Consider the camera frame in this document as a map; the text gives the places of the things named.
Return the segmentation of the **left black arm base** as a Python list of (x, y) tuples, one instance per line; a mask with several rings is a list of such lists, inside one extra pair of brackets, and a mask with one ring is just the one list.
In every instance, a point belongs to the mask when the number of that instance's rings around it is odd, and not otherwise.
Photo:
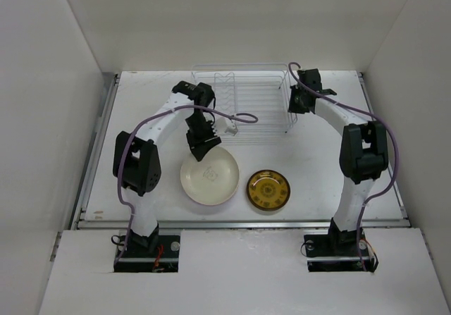
[(177, 273), (181, 247), (181, 233), (159, 230), (149, 237), (131, 233), (111, 237), (116, 246), (113, 271), (115, 273)]

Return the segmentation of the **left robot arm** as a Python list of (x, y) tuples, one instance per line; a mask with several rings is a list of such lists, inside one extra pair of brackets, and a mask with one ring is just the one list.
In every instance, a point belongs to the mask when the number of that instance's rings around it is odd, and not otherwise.
[(159, 146), (182, 123), (187, 124), (187, 144), (197, 161), (221, 143), (205, 113), (213, 113), (216, 97), (212, 87), (201, 82), (198, 85), (181, 81), (171, 90), (171, 95), (155, 115), (138, 123), (132, 132), (122, 131), (116, 137), (113, 175), (116, 177), (119, 202), (130, 208), (130, 219), (124, 240), (117, 246), (118, 257), (133, 247), (142, 256), (150, 256), (157, 250), (157, 238), (148, 233), (136, 234), (132, 230), (136, 207), (123, 198), (123, 190), (130, 189), (138, 196), (151, 192), (161, 178)]

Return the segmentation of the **white wire dish rack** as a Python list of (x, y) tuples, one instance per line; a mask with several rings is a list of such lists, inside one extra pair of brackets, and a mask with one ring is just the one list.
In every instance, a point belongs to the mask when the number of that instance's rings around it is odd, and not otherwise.
[(234, 121), (236, 136), (219, 135), (225, 144), (274, 143), (297, 122), (288, 111), (292, 78), (285, 63), (196, 65), (192, 79), (212, 87), (217, 110), (228, 115), (250, 113), (259, 119), (255, 124)]

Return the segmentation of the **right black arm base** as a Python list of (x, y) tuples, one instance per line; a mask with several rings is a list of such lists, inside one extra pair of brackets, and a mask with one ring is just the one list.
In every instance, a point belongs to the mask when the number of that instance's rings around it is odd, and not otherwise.
[(351, 240), (335, 246), (327, 234), (304, 236), (304, 255), (310, 273), (369, 272), (374, 273), (379, 260), (366, 240)]

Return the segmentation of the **tan plate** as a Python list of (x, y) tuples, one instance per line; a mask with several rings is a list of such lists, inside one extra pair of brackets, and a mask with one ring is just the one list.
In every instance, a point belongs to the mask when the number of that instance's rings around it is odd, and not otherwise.
[(222, 147), (214, 147), (200, 162), (188, 155), (180, 169), (180, 182), (186, 190), (238, 188), (240, 169), (235, 157)]

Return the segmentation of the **pink plastic plate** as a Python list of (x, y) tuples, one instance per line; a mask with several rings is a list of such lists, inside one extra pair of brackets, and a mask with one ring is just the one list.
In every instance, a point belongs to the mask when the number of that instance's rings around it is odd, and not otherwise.
[(202, 206), (218, 206), (231, 199), (237, 188), (214, 190), (186, 190), (186, 195)]

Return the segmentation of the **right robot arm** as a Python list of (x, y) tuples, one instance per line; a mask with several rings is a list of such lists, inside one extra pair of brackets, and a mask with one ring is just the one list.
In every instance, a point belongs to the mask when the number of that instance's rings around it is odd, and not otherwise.
[(337, 93), (323, 88), (317, 69), (293, 70), (296, 84), (291, 86), (290, 113), (312, 113), (327, 122), (341, 136), (339, 166), (344, 184), (338, 210), (330, 221), (326, 245), (334, 254), (351, 246), (359, 247), (362, 238), (361, 213), (371, 189), (388, 168), (387, 130), (369, 112), (341, 103)]

